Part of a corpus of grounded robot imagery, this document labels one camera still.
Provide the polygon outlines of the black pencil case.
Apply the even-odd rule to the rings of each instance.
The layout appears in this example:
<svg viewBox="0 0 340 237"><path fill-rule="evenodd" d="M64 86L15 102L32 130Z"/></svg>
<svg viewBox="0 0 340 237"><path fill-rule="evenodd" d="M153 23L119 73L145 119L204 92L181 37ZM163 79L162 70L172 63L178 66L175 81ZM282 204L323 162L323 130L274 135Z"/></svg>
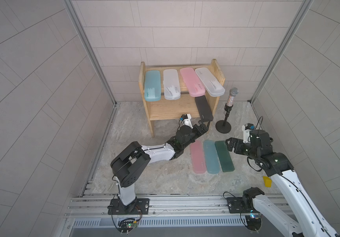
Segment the black pencil case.
<svg viewBox="0 0 340 237"><path fill-rule="evenodd" d="M211 108L208 104L206 96L195 97L195 103L197 105L199 116L202 122L210 122L213 121L213 115Z"/></svg>

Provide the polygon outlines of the dark green pencil case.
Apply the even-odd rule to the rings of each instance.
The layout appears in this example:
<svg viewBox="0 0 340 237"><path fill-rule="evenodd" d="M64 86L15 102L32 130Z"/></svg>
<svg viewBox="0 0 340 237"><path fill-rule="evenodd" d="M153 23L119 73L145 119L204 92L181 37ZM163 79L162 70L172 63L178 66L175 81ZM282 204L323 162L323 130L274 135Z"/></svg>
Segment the dark green pencil case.
<svg viewBox="0 0 340 237"><path fill-rule="evenodd" d="M230 153L225 141L216 141L215 148L223 172L232 172L235 170Z"/></svg>

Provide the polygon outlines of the blue-grey pencil case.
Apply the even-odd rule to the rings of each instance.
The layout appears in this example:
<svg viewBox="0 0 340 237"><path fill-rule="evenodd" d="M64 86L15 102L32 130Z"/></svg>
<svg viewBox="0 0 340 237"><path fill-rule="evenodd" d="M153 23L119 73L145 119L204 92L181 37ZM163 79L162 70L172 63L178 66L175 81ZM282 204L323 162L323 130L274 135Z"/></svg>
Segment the blue-grey pencil case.
<svg viewBox="0 0 340 237"><path fill-rule="evenodd" d="M220 172L220 164L218 159L215 142L212 140L205 140L203 142L203 149L205 153L205 164L209 174L218 174Z"/></svg>

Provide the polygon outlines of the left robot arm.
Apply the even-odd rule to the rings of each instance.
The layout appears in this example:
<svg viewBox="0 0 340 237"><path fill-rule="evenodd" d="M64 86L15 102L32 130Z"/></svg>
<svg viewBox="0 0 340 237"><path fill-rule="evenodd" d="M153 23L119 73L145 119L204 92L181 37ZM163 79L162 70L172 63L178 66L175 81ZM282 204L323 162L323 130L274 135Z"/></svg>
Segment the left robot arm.
<svg viewBox="0 0 340 237"><path fill-rule="evenodd" d="M194 143L209 130L210 122L198 121L195 125L184 124L175 136L163 145L142 146L137 141L129 144L110 163L113 181L117 182L118 200L127 210L135 207L137 197L135 182L141 176L148 164L159 161L171 161L180 157L185 148Z"/></svg>

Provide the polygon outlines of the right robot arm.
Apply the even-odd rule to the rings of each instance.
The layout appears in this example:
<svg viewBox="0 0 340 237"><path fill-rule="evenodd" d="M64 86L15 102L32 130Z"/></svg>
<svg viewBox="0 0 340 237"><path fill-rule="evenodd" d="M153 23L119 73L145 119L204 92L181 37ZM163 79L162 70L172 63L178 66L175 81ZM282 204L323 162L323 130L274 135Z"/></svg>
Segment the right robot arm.
<svg viewBox="0 0 340 237"><path fill-rule="evenodd" d="M290 160L283 153L274 152L272 142L270 135L260 129L246 129L243 139L231 137L225 141L228 151L255 161L279 188L297 219L275 206L259 188L244 191L247 210L263 214L285 237L337 237L337 231L309 197Z"/></svg>

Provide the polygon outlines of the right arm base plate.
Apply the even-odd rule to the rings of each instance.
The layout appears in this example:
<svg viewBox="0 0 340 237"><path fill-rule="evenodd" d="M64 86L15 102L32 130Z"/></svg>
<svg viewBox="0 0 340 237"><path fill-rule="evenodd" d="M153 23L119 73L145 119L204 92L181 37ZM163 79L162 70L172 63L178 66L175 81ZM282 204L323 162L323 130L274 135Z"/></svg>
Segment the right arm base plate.
<svg viewBox="0 0 340 237"><path fill-rule="evenodd" d="M247 207L241 197L226 197L227 206L230 214L254 213L257 215L259 211L253 207Z"/></svg>

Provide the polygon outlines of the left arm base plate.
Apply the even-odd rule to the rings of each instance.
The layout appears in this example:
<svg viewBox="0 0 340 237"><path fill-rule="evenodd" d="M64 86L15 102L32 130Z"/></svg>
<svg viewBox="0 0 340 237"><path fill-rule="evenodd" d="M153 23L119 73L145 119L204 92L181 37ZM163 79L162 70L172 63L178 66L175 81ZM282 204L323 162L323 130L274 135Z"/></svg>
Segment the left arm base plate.
<svg viewBox="0 0 340 237"><path fill-rule="evenodd" d="M150 199L148 198L136 198L129 205L123 205L119 198L114 198L108 206L108 215L146 215L149 204Z"/></svg>

